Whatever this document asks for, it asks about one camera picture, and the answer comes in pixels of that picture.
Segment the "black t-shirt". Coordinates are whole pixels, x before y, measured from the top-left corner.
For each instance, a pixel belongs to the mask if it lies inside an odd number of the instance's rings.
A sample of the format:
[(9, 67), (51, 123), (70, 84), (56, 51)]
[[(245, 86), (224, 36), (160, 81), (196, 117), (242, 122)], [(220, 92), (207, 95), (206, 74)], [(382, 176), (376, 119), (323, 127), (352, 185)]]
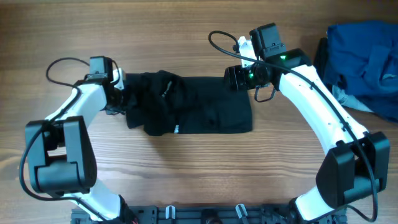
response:
[(228, 90), (221, 77), (180, 77), (159, 70), (128, 73), (126, 122), (150, 136), (240, 134), (253, 129), (245, 91)]

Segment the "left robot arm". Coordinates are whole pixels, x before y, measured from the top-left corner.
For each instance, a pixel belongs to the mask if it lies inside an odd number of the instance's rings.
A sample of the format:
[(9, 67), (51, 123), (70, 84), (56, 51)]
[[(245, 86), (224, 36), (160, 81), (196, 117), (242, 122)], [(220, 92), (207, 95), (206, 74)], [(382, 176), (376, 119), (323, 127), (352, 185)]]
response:
[(72, 93), (62, 106), (26, 125), (19, 182), (36, 200), (75, 203), (93, 222), (138, 223), (123, 197), (98, 180), (87, 131), (100, 111), (121, 113), (123, 73), (105, 56), (91, 57), (86, 65), (90, 71), (71, 86)]

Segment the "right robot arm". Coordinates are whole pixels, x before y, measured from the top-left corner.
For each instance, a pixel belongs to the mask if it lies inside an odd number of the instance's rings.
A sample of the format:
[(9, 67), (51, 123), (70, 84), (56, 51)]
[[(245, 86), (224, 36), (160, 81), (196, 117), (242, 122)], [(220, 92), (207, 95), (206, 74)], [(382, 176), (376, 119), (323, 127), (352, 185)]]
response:
[(315, 186), (282, 208), (268, 205), (287, 223), (337, 223), (338, 212), (353, 202), (373, 198), (386, 188), (390, 143), (381, 133), (370, 133), (337, 102), (300, 49), (287, 50), (273, 23), (234, 40), (230, 55), (241, 60), (228, 67), (224, 79), (234, 91), (272, 85), (300, 111), (322, 145), (325, 158)]

